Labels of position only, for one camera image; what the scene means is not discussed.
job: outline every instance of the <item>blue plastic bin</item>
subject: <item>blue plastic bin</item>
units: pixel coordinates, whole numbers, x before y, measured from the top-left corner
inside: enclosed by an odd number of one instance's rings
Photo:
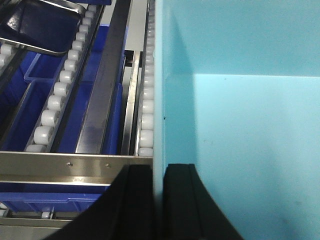
[[[14,212],[82,212],[107,186],[1,183],[0,202]]]
[[[320,239],[319,1],[155,4],[157,193],[193,163],[244,239]]]
[[[4,122],[7,115],[19,104],[20,99],[25,93],[28,84],[22,79],[35,58],[35,55],[36,54],[33,52],[28,52],[26,54],[19,68],[12,76],[11,81],[0,94],[0,125]]]
[[[24,75],[24,80],[30,83],[33,80],[41,79],[53,82],[64,63],[65,56],[50,56],[37,53]]]

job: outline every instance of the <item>stainless steel tray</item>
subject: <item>stainless steel tray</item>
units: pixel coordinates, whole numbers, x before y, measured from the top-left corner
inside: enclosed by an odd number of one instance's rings
[[[66,0],[10,0],[0,5],[0,40],[38,53],[63,55],[85,11]]]

